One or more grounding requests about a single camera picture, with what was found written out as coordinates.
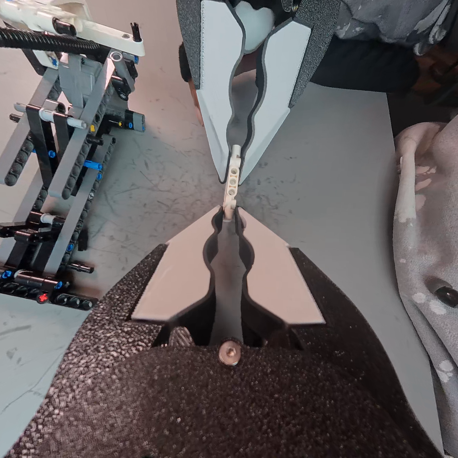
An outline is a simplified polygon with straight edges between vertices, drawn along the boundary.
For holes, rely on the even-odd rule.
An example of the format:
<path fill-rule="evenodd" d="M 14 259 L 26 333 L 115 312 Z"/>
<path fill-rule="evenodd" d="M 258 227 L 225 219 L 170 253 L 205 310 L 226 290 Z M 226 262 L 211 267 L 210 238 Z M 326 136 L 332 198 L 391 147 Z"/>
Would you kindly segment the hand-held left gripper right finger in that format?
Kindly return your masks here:
<path fill-rule="evenodd" d="M 260 347 L 283 331 L 324 325 L 290 245 L 241 207 L 234 221 L 245 267 L 240 305 L 244 344 Z"/>

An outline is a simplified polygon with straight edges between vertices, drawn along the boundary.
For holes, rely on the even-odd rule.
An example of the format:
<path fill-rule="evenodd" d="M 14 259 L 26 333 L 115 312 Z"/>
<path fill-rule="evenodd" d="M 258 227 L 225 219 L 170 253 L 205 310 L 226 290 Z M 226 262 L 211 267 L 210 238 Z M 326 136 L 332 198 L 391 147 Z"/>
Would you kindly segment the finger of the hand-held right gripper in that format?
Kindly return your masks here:
<path fill-rule="evenodd" d="M 239 183 L 248 177 L 290 112 L 311 28 L 287 20 L 268 34 L 256 61 L 257 98 L 247 119 Z"/>
<path fill-rule="evenodd" d="M 245 48 L 245 28 L 227 1 L 204 0 L 200 7 L 198 102 L 211 156 L 221 183 L 230 156 L 228 126 L 234 117 L 232 79 Z"/>

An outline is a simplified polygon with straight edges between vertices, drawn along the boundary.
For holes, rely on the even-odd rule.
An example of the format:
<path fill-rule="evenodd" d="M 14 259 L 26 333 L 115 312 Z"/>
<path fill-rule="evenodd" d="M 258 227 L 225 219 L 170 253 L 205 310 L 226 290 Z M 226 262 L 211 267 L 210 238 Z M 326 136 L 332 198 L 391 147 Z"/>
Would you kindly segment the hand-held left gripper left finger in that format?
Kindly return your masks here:
<path fill-rule="evenodd" d="M 215 274 L 219 206 L 170 239 L 131 320 L 161 326 L 155 345 L 186 327 L 197 346 L 209 345 L 216 313 Z"/>

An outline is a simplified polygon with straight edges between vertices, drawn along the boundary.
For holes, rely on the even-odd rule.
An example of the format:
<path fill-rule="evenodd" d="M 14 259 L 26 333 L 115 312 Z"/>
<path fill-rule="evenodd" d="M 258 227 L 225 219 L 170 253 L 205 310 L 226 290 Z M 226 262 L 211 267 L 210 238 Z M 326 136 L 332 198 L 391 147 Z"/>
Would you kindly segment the white beam brick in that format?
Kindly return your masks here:
<path fill-rule="evenodd" d="M 241 164 L 241 146 L 233 145 L 229 158 L 228 175 L 225 184 L 223 213 L 224 221 L 231 221 L 236 209 L 236 197 L 239 186 L 239 169 Z"/>

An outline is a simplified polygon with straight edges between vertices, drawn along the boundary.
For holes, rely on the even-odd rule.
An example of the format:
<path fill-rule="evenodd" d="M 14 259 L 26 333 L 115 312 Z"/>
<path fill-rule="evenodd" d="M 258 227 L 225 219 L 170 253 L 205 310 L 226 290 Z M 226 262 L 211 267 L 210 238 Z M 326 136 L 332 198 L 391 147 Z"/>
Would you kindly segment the partly built toy truck chassis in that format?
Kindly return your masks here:
<path fill-rule="evenodd" d="M 113 128 L 145 131 L 128 109 L 145 55 L 131 32 L 95 22 L 86 1 L 1 1 L 1 48 L 20 49 L 42 77 L 1 154 L 1 184 L 37 170 L 12 222 L 2 222 L 1 294 L 88 311 L 97 299 L 71 292 L 72 256 L 116 144 Z"/>

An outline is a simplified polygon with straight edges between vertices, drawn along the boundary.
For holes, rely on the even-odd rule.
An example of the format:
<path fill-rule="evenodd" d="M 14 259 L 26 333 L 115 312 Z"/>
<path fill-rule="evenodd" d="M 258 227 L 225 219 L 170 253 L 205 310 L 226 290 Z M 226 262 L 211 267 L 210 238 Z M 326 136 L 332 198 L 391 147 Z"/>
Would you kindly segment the person's right hand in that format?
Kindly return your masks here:
<path fill-rule="evenodd" d="M 202 115 L 200 104 L 199 104 L 199 101 L 198 101 L 198 95 L 197 95 L 196 89 L 192 90 L 192 97 L 193 97 L 193 101 L 194 101 L 196 116 L 198 118 L 198 121 L 199 121 L 200 125 L 203 127 L 204 126 L 203 115 Z"/>

